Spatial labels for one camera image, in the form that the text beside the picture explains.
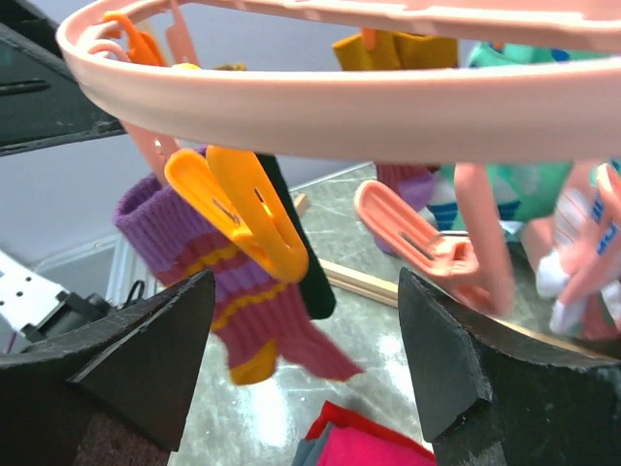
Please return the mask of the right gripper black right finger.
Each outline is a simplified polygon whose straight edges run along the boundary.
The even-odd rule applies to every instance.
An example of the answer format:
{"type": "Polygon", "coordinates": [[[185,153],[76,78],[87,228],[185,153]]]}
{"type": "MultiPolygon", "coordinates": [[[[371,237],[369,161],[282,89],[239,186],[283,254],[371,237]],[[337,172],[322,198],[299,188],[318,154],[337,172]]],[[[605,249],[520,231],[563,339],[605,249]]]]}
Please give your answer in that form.
{"type": "Polygon", "coordinates": [[[620,364],[515,331],[402,270],[398,311],[440,465],[616,465],[620,364]]]}

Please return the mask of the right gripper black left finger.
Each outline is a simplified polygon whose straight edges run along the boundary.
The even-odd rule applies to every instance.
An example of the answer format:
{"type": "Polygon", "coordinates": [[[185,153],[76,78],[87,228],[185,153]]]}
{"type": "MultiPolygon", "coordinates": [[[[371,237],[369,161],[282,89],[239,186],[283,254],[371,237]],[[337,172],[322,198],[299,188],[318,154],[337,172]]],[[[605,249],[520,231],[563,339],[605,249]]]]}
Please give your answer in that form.
{"type": "Polygon", "coordinates": [[[5,465],[164,465],[180,446],[210,333],[203,271],[1,358],[5,465]]]}

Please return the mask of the purple orange striped sock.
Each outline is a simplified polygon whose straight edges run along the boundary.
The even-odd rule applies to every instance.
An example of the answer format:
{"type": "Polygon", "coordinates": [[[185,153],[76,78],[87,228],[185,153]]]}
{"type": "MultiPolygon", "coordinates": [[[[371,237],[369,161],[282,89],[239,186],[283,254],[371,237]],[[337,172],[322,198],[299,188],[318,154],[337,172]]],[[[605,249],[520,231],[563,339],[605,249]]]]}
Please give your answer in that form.
{"type": "Polygon", "coordinates": [[[282,283],[154,175],[124,194],[115,209],[114,224],[165,286],[212,271],[211,331],[227,349],[233,383],[265,381],[279,358],[325,380],[345,382],[361,373],[314,325],[315,320],[330,317],[336,307],[314,251],[308,252],[306,276],[299,283],[282,283]]]}

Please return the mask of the pink round clip hanger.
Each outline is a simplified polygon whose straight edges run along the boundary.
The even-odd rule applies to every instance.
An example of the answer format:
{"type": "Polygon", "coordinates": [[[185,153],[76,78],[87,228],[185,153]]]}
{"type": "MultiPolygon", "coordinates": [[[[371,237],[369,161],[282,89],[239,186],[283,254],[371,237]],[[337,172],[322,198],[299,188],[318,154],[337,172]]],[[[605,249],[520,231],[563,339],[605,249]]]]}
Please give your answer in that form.
{"type": "Polygon", "coordinates": [[[359,216],[464,304],[506,313],[513,276],[489,163],[612,157],[620,149],[620,6],[614,1],[236,1],[233,8],[375,29],[496,39],[609,58],[428,71],[231,72],[200,69],[178,21],[160,60],[138,20],[175,1],[97,1],[56,40],[84,94],[140,131],[157,174],[273,277],[300,280],[307,254],[262,173],[269,151],[451,163],[466,230],[438,233],[379,183],[359,216]]]}

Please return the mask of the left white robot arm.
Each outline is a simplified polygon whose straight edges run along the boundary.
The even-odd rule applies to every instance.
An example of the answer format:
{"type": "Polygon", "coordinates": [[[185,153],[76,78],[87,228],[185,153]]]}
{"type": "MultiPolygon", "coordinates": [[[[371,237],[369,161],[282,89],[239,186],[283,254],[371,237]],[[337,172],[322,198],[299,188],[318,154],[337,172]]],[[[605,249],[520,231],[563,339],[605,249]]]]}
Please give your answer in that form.
{"type": "Polygon", "coordinates": [[[1,254],[1,323],[8,326],[8,335],[1,339],[3,354],[12,351],[19,336],[38,342],[114,311],[99,294],[81,297],[1,254]]]}

